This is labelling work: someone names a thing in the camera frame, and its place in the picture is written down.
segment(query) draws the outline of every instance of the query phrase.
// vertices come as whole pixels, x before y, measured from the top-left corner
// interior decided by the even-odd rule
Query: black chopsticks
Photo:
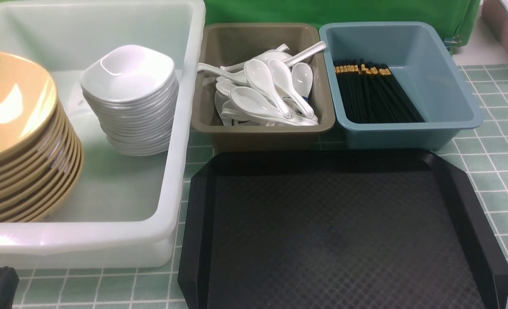
[[[344,109],[354,123],[421,123],[424,118],[385,64],[335,61]]]

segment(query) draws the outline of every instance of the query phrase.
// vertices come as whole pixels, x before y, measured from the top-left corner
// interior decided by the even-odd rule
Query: yellow plate
[[[77,153],[77,140],[70,136],[70,150],[65,154],[66,159],[61,162],[59,166],[54,167],[57,170],[56,174],[43,186],[37,188],[29,196],[21,201],[15,202],[13,205],[0,209],[0,222],[12,221],[13,218],[21,215],[22,213],[30,213],[38,208],[39,200],[44,196],[50,194],[55,187],[63,183],[62,178],[65,175],[65,170],[73,166]]]
[[[29,149],[23,149],[23,152],[17,153],[15,156],[0,162],[0,182],[11,176],[12,173],[19,172],[20,166],[26,166],[33,160],[37,160],[38,157],[42,155],[43,148],[52,145],[51,142],[55,140],[55,133],[59,132],[58,125],[60,124],[62,124],[61,117],[58,117],[58,114],[54,112],[48,126],[46,126],[37,139],[31,143],[32,146]]]
[[[27,199],[31,193],[35,192],[36,189],[46,184],[52,177],[54,177],[58,171],[57,167],[66,159],[68,159],[67,153],[70,150],[72,143],[72,135],[69,134],[69,131],[70,129],[72,130],[72,128],[70,128],[68,121],[66,123],[67,125],[64,126],[64,131],[66,134],[63,136],[63,139],[61,140],[58,147],[54,149],[53,153],[50,155],[50,158],[46,161],[46,164],[42,165],[43,168],[40,176],[38,176],[36,179],[28,179],[27,181],[22,181],[25,182],[25,185],[23,185],[23,183],[19,183],[9,188],[8,190],[0,192],[0,210],[5,209],[15,204],[16,202]],[[16,186],[21,186],[21,189],[15,191],[14,188]],[[7,192],[10,191],[13,191],[13,194],[7,194]]]
[[[84,149],[80,146],[80,156],[73,169],[68,173],[69,176],[61,190],[55,191],[54,195],[46,204],[39,207],[33,214],[19,219],[19,222],[45,222],[52,217],[52,214],[58,210],[67,201],[73,187],[77,184],[84,165]]]
[[[49,157],[50,153],[56,148],[58,142],[64,134],[64,115],[59,112],[59,108],[56,108],[56,112],[52,116],[51,126],[45,130],[44,133],[48,136],[48,140],[41,138],[39,145],[34,145],[35,153],[29,158],[26,158],[22,164],[14,166],[11,170],[6,173],[0,174],[0,190],[8,188],[12,184],[24,180],[26,177],[34,177],[38,174],[32,174],[39,170],[42,163],[46,162],[46,158]]]
[[[64,184],[68,174],[71,174],[73,166],[77,165],[80,154],[80,141],[73,130],[69,131],[69,140],[72,143],[70,150],[66,153],[64,162],[54,167],[57,172],[52,179],[24,200],[18,201],[5,209],[0,209],[0,222],[14,222],[18,218],[30,215],[43,205],[43,201],[48,199],[46,196],[54,195]]]
[[[84,149],[81,141],[77,138],[77,157],[74,165],[65,171],[62,179],[63,185],[58,185],[53,188],[53,190],[50,190],[50,192],[42,198],[42,201],[37,203],[35,209],[31,208],[15,216],[12,222],[39,222],[48,220],[52,213],[59,209],[67,200],[67,196],[81,176],[83,165]]]
[[[32,142],[57,102],[54,79],[40,65],[0,52],[0,161]]]

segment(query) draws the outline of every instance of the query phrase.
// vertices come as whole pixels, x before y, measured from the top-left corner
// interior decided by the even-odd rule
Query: black tray
[[[191,180],[190,309],[504,309],[468,176],[423,150],[227,153]]]

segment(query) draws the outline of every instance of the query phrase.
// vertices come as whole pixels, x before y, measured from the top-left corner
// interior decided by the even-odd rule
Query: green backdrop
[[[441,38],[468,43],[480,0],[205,0],[206,24],[301,22],[319,28],[345,21],[423,21]]]

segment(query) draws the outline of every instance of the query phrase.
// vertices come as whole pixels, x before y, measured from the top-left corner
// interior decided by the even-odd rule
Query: blue plastic container
[[[336,111],[349,148],[443,147],[460,130],[483,122],[477,100],[437,32],[425,23],[370,22],[324,25],[324,60]],[[334,61],[385,63],[425,123],[358,124],[349,121],[334,73]]]

